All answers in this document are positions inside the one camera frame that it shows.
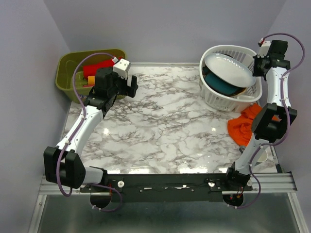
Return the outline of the orange t shirt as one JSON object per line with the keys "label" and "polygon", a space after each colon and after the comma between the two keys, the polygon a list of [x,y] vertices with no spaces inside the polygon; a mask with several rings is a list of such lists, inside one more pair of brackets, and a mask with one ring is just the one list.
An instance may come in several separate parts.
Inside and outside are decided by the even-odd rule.
{"label": "orange t shirt", "polygon": [[260,107],[257,103],[254,103],[253,105],[245,108],[238,118],[228,121],[228,133],[239,146],[248,145],[252,135],[252,122],[261,110],[262,107]]}

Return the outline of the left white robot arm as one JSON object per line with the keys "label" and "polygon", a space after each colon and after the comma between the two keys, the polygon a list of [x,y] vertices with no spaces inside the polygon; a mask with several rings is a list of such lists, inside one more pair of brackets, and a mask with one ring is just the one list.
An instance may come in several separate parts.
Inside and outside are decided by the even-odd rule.
{"label": "left white robot arm", "polygon": [[102,168],[84,166],[80,155],[97,125],[104,119],[117,96],[133,98],[138,89],[137,77],[123,78],[112,68],[100,68],[95,85],[82,103],[82,111],[67,135],[43,153],[46,180],[62,188],[77,189],[91,184],[98,192],[107,188],[107,173]]}

